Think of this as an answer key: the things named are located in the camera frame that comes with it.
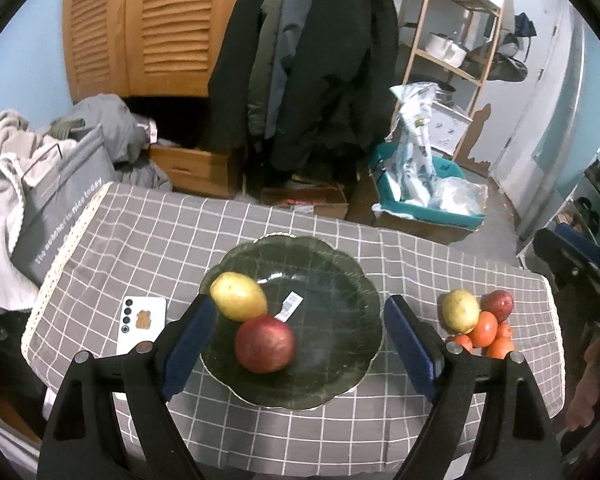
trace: table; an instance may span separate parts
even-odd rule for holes
[[[80,349],[115,354],[121,298],[163,296],[181,316],[206,271],[238,243],[283,232],[312,235],[353,256],[382,301],[403,294],[441,335],[438,297],[453,288],[510,291],[516,348],[527,358],[547,409],[564,403],[564,353],[546,279],[410,235],[226,200],[108,184],[94,196],[46,277],[22,340],[36,374],[57,391]],[[475,440],[484,396],[475,396],[459,452]],[[306,477],[397,469],[430,406],[385,341],[354,390],[316,410],[268,410],[237,399],[200,365],[169,409],[193,457],[215,466]],[[116,400],[123,437],[138,438]]]

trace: white smartphone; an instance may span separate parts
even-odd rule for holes
[[[155,341],[162,332],[167,316],[167,300],[157,297],[125,296],[120,307],[120,326],[116,354],[128,354],[142,341]],[[125,394],[116,393],[126,400]]]

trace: red fruit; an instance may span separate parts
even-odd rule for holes
[[[491,312],[498,323],[502,323],[513,310],[513,298],[506,290],[494,290],[482,297],[480,307],[487,312]]]
[[[513,331],[511,330],[511,325],[506,321],[504,323],[500,323],[498,325],[498,331],[496,332],[497,337],[505,337],[506,339],[511,339],[513,336]]]
[[[455,337],[452,337],[451,341],[454,341],[454,342],[458,343],[459,345],[464,346],[464,348],[466,348],[466,351],[469,352],[469,354],[474,349],[474,344],[471,342],[471,339],[469,338],[469,336],[467,334],[460,334]]]
[[[478,324],[468,333],[474,348],[484,348],[493,343],[498,331],[498,321],[491,312],[481,312]]]
[[[295,347],[289,325],[266,314],[243,323],[235,334],[235,357],[255,374],[282,370],[293,358]]]
[[[513,352],[515,349],[511,339],[497,337],[486,349],[484,355],[493,357],[494,359],[504,359],[509,352]]]

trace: black coat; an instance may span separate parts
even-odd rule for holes
[[[213,151],[243,146],[248,138],[246,95],[262,0],[242,1],[209,83],[214,127],[204,147]],[[294,171],[314,150],[351,156],[380,141],[395,103],[389,87],[397,49],[393,0],[314,0],[289,66],[270,164]]]

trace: wooden louvered door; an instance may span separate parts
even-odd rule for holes
[[[235,0],[126,0],[133,95],[206,96]]]
[[[128,95],[125,0],[64,0],[62,35],[71,97]]]

